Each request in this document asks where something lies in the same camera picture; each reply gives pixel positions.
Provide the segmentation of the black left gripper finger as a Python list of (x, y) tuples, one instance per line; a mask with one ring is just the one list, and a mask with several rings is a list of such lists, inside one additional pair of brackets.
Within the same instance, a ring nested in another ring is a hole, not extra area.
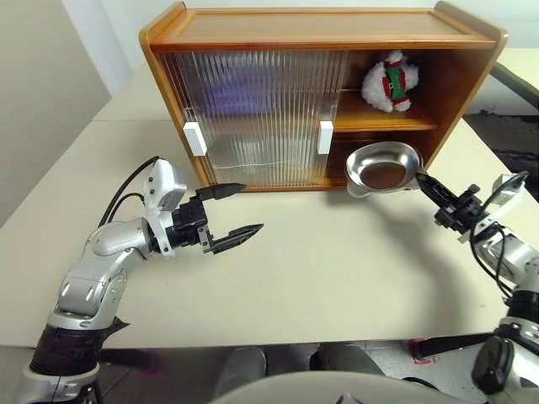
[(195, 195), (200, 200), (208, 199), (224, 199), (229, 196), (232, 196), (236, 193), (242, 192), (246, 188), (245, 184), (242, 183), (219, 183), (204, 187), (202, 189), (197, 189)]
[(253, 237), (264, 227), (263, 224), (243, 226), (229, 231), (225, 237), (215, 239), (208, 226), (201, 228), (201, 246), (204, 253), (223, 253), (226, 250), (235, 248)]

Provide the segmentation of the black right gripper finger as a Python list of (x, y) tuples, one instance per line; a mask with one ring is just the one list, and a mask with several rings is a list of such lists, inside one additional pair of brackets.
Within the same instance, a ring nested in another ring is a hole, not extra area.
[(453, 206), (458, 198), (440, 181), (426, 173), (416, 173), (415, 179), (419, 189), (437, 206)]

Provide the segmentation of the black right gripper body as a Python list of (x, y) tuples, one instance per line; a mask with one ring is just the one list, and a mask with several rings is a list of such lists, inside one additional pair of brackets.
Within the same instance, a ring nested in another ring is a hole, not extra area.
[(475, 196), (479, 190), (473, 183), (458, 197), (450, 199), (446, 206), (440, 207), (436, 212), (435, 223), (456, 231), (461, 236), (467, 234), (472, 226), (484, 217), (481, 212), (482, 201)]

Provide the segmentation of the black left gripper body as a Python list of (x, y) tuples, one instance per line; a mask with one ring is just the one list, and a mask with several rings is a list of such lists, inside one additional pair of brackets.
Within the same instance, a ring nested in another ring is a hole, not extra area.
[(200, 244), (199, 229), (207, 224), (203, 201), (191, 197), (172, 213), (173, 224), (170, 226), (170, 246), (187, 247)]

